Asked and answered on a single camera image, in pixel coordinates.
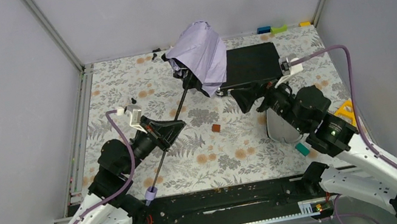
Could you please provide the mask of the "black zippered case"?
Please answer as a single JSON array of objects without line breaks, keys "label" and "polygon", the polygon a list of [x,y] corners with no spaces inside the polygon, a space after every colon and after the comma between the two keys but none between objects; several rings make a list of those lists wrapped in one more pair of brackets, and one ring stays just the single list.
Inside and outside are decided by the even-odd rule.
[{"label": "black zippered case", "polygon": [[266,111],[266,132],[270,139],[286,144],[296,143],[303,137],[272,109]]}]

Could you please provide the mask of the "lilac folding umbrella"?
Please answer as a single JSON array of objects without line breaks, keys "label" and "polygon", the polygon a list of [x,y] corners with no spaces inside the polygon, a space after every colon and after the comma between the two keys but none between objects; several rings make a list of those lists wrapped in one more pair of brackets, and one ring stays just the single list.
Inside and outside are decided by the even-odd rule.
[{"label": "lilac folding umbrella", "polygon": [[189,25],[175,45],[161,59],[172,67],[174,78],[183,80],[183,89],[196,89],[210,97],[226,82],[226,46],[206,21]]}]

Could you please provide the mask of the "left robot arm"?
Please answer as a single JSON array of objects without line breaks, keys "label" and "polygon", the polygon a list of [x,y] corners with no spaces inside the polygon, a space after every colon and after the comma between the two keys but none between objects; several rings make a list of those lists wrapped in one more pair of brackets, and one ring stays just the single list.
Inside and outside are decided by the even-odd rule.
[{"label": "left robot arm", "polygon": [[68,224],[132,224],[141,218],[143,203],[129,194],[139,164],[156,148],[167,150],[186,126],[183,120],[155,121],[145,116],[142,130],[103,144],[99,170]]}]

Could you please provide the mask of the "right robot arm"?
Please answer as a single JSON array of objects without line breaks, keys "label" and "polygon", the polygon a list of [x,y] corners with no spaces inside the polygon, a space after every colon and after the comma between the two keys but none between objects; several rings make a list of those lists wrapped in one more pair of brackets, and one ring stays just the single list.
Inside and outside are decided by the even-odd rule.
[{"label": "right robot arm", "polygon": [[345,174],[329,165],[312,162],[304,173],[312,192],[343,194],[376,205],[397,218],[397,159],[363,136],[358,128],[328,111],[331,101],[315,86],[293,93],[288,84],[256,84],[231,91],[243,113],[262,98],[257,111],[268,109],[307,136],[316,151],[358,167],[368,177]]}]

